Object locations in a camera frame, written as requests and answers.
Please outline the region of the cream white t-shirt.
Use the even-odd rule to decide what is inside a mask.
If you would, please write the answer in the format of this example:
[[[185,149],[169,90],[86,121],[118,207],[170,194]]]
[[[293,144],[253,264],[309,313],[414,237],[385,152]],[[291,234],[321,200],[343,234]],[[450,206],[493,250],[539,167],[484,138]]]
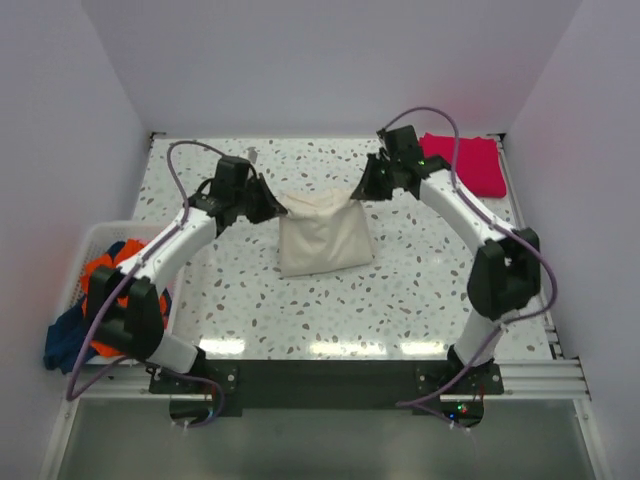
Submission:
[[[285,277],[363,266],[374,259],[364,207],[348,189],[281,196],[279,268]]]

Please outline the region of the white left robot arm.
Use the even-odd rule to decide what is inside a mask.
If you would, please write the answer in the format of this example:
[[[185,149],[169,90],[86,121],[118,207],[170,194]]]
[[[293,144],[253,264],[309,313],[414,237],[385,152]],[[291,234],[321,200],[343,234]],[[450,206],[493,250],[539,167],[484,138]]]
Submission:
[[[185,392],[200,390],[207,380],[203,353],[164,327],[161,294],[186,263],[238,217],[259,224],[285,213],[249,160],[222,157],[214,176],[201,183],[175,219],[142,250],[91,274],[88,336],[136,361],[172,370],[173,382]]]

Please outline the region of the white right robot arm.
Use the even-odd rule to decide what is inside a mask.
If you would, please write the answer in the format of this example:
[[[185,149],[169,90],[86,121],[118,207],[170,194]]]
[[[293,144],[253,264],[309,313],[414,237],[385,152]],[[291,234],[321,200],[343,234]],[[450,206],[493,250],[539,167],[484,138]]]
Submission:
[[[396,189],[434,210],[473,255],[467,281],[471,312],[448,354],[448,386],[469,392],[481,380],[479,366],[492,361],[506,322],[541,289],[540,241],[530,228],[517,229],[485,207],[458,179],[453,164],[426,156],[415,129],[381,129],[378,152],[367,156],[351,198],[386,201]]]

